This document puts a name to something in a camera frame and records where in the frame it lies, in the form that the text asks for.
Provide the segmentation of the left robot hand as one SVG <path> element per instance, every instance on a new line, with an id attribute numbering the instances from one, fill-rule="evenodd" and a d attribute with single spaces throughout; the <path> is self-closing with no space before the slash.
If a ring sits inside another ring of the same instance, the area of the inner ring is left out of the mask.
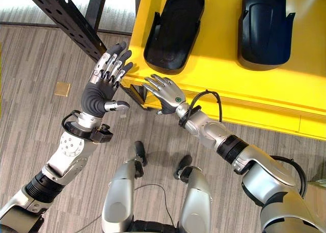
<path id="1" fill-rule="evenodd" d="M 126 42 L 112 45 L 98 60 L 81 97 L 82 110 L 102 118 L 106 113 L 105 104 L 113 99 L 122 78 L 133 67 L 126 61 L 132 51 L 126 49 Z"/>

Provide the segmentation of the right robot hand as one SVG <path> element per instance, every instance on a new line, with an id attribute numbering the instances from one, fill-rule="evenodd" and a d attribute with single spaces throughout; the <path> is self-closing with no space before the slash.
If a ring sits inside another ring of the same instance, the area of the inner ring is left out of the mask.
<path id="1" fill-rule="evenodd" d="M 142 86 L 160 101 L 161 109 L 157 115 L 176 113 L 181 118 L 186 114 L 189 104 L 186 102 L 183 91 L 171 79 L 152 74 L 145 80 L 149 84 L 142 84 Z"/>

